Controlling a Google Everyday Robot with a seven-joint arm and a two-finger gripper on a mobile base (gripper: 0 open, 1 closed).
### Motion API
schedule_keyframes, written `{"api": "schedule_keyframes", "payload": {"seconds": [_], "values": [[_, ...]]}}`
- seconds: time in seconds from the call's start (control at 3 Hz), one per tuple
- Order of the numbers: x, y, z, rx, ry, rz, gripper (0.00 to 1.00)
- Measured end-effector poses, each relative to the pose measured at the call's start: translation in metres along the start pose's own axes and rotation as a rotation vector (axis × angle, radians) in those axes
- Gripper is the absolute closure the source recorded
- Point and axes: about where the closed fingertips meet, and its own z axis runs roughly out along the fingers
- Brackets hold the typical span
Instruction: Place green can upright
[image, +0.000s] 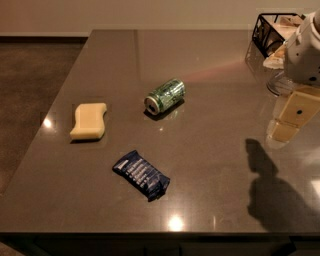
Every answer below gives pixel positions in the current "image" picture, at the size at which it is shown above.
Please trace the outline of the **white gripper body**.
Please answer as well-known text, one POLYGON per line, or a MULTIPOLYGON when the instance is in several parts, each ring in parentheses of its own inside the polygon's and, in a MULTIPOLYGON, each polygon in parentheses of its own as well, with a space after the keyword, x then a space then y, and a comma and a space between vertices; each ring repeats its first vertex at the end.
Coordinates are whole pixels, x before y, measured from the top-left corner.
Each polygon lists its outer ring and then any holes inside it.
POLYGON ((320 12, 310 13, 287 40, 284 70, 296 83, 320 85, 320 12))

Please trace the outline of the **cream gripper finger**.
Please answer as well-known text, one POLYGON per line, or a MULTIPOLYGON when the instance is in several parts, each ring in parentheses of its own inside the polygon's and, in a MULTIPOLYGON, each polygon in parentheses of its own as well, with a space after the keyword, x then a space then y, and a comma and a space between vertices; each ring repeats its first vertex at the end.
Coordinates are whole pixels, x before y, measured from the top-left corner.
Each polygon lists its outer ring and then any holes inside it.
POLYGON ((278 120, 301 128, 320 111, 320 89, 300 87, 288 97, 278 120))
POLYGON ((279 142, 289 142, 298 132, 299 128, 289 123, 279 120, 271 120, 269 123, 269 136, 279 142))

